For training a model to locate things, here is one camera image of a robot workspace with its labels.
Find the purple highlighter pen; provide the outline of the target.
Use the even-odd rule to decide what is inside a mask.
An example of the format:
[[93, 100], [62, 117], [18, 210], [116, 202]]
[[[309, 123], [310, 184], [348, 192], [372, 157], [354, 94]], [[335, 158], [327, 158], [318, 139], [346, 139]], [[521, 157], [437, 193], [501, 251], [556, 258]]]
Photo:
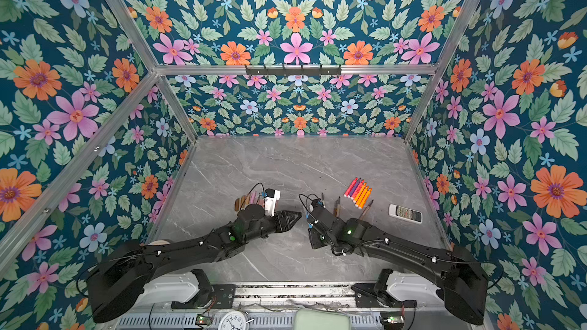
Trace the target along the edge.
[[358, 177], [356, 179], [356, 181], [354, 182], [353, 186], [350, 188], [349, 193], [347, 194], [348, 198], [353, 197], [353, 194], [356, 192], [356, 189], [359, 187], [361, 182], [362, 182], [362, 179], [360, 177]]

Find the pink red highlighter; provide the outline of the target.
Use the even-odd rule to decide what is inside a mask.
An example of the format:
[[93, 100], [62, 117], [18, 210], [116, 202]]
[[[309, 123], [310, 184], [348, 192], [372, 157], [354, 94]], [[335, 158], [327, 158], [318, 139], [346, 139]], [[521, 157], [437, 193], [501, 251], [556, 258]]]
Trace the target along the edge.
[[358, 182], [358, 180], [359, 180], [359, 178], [358, 178], [358, 177], [356, 177], [356, 178], [355, 178], [355, 179], [354, 179], [354, 180], [353, 180], [353, 181], [350, 183], [349, 187], [346, 189], [346, 191], [345, 191], [345, 193], [344, 193], [344, 195], [343, 195], [344, 197], [349, 197], [349, 196], [350, 196], [350, 194], [351, 194], [351, 192], [353, 191], [353, 189], [354, 189], [354, 186], [356, 185], [356, 183]]

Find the orange highlighter group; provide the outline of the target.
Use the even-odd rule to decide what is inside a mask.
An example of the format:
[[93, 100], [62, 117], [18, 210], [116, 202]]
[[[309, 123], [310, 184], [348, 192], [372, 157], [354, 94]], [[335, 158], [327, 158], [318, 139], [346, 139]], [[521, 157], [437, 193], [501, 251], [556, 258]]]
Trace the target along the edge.
[[365, 191], [365, 193], [362, 196], [362, 199], [359, 202], [359, 209], [363, 209], [365, 207], [365, 203], [366, 203], [368, 197], [370, 197], [371, 191], [372, 191], [371, 187]]

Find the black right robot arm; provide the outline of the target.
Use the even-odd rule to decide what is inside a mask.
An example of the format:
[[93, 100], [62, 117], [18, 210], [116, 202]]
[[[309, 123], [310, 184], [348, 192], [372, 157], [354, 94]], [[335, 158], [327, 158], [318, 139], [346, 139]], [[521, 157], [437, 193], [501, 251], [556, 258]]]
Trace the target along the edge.
[[437, 287], [437, 296], [449, 313], [472, 325], [485, 317], [489, 277], [470, 251], [447, 250], [399, 238], [357, 219], [343, 221], [315, 199], [306, 208], [314, 249], [329, 247], [336, 256], [360, 255], [396, 264]]

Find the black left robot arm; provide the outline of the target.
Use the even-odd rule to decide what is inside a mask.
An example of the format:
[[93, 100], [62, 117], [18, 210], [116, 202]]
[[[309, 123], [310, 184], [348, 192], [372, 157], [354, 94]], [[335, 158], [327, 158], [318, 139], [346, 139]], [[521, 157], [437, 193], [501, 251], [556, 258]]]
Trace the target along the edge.
[[251, 204], [238, 212], [235, 221], [199, 238], [161, 245], [127, 241], [86, 279], [93, 320], [106, 323], [125, 314], [147, 283], [165, 274], [232, 258], [252, 240], [290, 231], [301, 218], [301, 212], [287, 210], [267, 215], [262, 206]]

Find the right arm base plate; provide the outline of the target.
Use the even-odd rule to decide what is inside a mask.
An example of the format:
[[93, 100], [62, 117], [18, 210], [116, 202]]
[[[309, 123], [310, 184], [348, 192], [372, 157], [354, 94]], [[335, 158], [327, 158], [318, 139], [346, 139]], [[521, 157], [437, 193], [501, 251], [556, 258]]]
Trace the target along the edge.
[[388, 291], [388, 279], [394, 273], [392, 269], [383, 269], [374, 283], [357, 283], [351, 285], [358, 308], [416, 308], [415, 299], [399, 300]]

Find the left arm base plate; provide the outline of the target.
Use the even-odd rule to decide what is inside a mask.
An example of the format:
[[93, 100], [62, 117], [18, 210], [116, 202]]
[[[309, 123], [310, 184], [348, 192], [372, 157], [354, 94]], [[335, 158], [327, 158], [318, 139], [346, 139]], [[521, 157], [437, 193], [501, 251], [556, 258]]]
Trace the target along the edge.
[[227, 310], [235, 300], [235, 284], [211, 284], [208, 276], [201, 269], [192, 269], [186, 273], [190, 284], [189, 296], [185, 300], [171, 303], [173, 310]]

